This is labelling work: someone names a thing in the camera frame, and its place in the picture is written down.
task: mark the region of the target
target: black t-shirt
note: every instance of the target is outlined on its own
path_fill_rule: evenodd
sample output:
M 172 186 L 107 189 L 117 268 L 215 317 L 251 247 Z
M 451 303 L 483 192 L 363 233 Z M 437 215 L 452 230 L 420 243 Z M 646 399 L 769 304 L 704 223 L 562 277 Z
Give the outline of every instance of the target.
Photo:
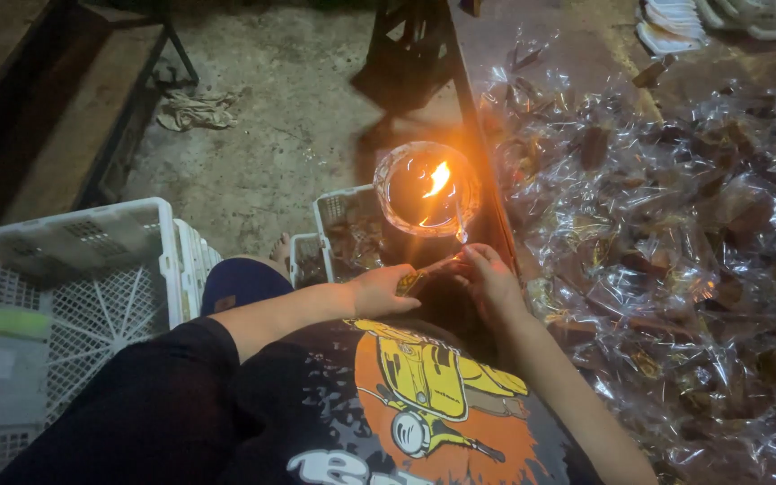
M 599 483 L 522 380 L 371 320 L 241 366 L 210 318 L 125 348 L 2 483 Z

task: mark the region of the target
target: orange graphic print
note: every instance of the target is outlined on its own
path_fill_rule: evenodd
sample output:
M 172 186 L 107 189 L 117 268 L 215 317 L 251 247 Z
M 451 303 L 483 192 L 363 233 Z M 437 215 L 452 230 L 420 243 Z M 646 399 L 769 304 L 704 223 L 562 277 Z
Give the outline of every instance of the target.
M 460 483 L 537 484 L 546 474 L 526 424 L 522 380 L 440 341 L 371 320 L 355 353 L 355 385 L 382 448 L 415 476 Z

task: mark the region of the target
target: hand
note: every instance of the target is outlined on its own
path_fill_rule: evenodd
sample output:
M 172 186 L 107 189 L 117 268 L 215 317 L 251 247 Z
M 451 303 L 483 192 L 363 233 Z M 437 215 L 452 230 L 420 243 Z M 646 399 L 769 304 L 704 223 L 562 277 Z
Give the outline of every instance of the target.
M 421 306 L 414 298 L 396 295 L 397 283 L 415 269 L 409 264 L 373 269 L 346 283 L 355 300 L 355 316 L 378 318 L 392 313 L 408 312 Z
M 496 249 L 486 244 L 468 244 L 460 254 L 472 270 L 468 278 L 454 278 L 466 287 L 492 331 L 528 314 L 520 285 Z

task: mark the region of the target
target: white plastic crate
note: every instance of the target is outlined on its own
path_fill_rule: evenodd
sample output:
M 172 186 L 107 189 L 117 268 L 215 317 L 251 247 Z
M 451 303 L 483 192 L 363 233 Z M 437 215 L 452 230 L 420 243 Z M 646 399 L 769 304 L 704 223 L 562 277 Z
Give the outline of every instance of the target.
M 308 259 L 317 259 L 322 262 L 322 270 L 325 271 L 328 268 L 328 264 L 325 259 L 325 255 L 322 253 L 322 238 L 316 232 L 309 234 L 296 234 L 290 239 L 290 256 L 289 256 L 289 273 L 292 279 L 292 287 L 296 290 L 304 282 L 305 274 L 303 273 L 302 263 Z M 328 274 L 326 272 L 325 281 L 328 281 Z
M 184 321 L 180 261 L 161 198 L 0 227 L 0 469 L 117 351 Z
M 222 260 L 220 254 L 181 219 L 173 219 L 181 256 L 183 323 L 199 316 L 209 271 Z
M 332 262 L 331 242 L 326 228 L 347 222 L 350 212 L 353 210 L 361 211 L 365 215 L 382 216 L 382 208 L 379 207 L 379 199 L 376 197 L 373 184 L 326 193 L 313 202 L 319 237 L 322 239 L 325 272 L 328 274 L 328 281 L 332 283 L 338 280 Z

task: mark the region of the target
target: cloth rag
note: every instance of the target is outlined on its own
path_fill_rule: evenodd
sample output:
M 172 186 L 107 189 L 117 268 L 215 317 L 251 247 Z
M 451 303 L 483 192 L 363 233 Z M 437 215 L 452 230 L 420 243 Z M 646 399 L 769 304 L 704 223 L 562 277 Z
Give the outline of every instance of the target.
M 239 93 L 203 93 L 194 97 L 181 92 L 168 92 L 166 105 L 160 107 L 158 123 L 173 131 L 188 129 L 224 129 L 238 124 L 229 111 L 240 97 Z

